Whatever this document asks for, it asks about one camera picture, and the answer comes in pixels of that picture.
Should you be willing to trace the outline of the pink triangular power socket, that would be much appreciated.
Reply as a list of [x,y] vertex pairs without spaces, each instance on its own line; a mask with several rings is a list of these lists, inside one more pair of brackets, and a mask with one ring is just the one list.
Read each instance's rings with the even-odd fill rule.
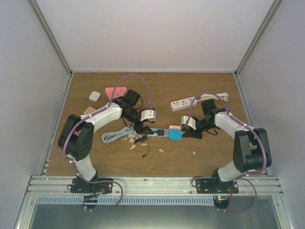
[[106,87],[105,88],[105,94],[107,98],[110,100],[111,98],[118,98],[121,96],[125,96],[127,93],[126,87]]

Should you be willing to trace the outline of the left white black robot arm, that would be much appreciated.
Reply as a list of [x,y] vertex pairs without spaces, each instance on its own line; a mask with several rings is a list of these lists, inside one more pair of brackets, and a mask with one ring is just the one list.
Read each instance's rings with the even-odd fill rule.
[[157,112],[152,105],[149,109],[137,110],[135,106],[140,97],[137,92],[128,90],[125,96],[111,99],[105,106],[90,114],[68,116],[58,139],[58,146],[62,149],[63,158],[74,166],[77,177],[83,180],[81,186],[86,192],[92,193],[98,188],[98,173],[89,156],[97,130],[123,118],[133,124],[136,133],[153,133],[144,123],[154,123]]

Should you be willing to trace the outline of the blue cube adapter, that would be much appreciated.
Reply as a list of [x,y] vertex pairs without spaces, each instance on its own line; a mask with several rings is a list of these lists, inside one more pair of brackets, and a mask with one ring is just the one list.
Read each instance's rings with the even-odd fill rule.
[[181,140],[182,130],[181,129],[169,129],[168,138],[170,140]]

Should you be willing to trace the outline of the small white charger plug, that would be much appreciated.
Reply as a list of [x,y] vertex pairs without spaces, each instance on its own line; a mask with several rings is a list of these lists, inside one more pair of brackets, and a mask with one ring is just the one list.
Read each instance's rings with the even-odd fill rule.
[[93,91],[90,96],[89,96],[89,100],[91,102],[97,102],[100,98],[101,94],[99,92]]

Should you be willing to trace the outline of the black charger plug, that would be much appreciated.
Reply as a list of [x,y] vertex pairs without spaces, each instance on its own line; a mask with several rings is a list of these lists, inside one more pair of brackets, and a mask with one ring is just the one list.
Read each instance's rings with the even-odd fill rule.
[[157,130],[157,135],[158,136],[164,136],[165,131],[163,129],[158,129]]

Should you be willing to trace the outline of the white power strip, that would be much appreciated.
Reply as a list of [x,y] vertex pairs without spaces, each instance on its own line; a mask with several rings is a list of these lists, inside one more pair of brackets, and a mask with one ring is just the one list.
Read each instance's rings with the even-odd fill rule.
[[170,108],[173,112],[175,112],[186,108],[190,108],[191,103],[193,103],[193,106],[196,106],[197,100],[194,97],[188,97],[181,100],[173,101],[170,103]]

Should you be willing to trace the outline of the pink block socket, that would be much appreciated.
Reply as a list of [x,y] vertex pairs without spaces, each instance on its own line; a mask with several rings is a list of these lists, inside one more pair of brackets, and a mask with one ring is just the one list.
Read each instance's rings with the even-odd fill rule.
[[180,125],[170,125],[169,129],[177,129],[177,130],[181,130],[181,126]]

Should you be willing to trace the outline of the light blue power strip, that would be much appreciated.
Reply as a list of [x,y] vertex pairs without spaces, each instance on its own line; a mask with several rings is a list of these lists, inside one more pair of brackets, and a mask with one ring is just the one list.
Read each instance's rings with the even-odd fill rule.
[[[157,130],[158,129],[163,129],[165,131],[164,136],[158,136],[157,135]],[[149,136],[151,136],[151,137],[168,137],[168,132],[169,132],[169,129],[165,129],[165,128],[152,128],[152,134],[149,134]]]

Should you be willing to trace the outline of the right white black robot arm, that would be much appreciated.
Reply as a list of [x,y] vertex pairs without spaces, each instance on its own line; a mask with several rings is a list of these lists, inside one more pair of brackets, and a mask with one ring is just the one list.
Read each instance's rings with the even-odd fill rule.
[[214,100],[202,102],[204,118],[182,116],[182,137],[202,139],[203,132],[222,129],[234,140],[233,159],[216,169],[211,176],[211,188],[222,193],[237,178],[246,174],[261,174],[272,164],[267,131],[254,128],[237,119],[226,108],[218,108]]

